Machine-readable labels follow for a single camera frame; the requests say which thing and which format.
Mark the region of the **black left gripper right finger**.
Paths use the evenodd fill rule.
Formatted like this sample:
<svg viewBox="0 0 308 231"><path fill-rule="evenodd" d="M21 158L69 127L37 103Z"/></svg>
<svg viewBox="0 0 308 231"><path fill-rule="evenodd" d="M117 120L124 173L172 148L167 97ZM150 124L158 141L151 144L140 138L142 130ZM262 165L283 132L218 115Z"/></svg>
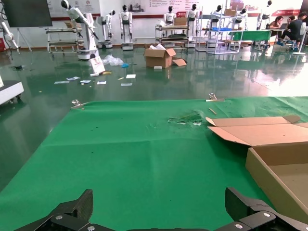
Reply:
<svg viewBox="0 0 308 231"><path fill-rule="evenodd" d="M306 231L308 225L278 213L264 201L249 198L233 187L225 190L225 208L233 222L218 231Z"/></svg>

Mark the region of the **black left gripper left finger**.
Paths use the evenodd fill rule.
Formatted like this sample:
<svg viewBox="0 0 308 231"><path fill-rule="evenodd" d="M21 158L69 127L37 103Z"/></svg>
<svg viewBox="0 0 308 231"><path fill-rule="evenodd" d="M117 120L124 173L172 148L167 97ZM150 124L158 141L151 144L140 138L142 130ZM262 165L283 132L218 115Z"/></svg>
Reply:
<svg viewBox="0 0 308 231"><path fill-rule="evenodd" d="M86 189L76 200L60 203L47 216L18 228L19 231L107 231L90 223L93 190Z"/></svg>

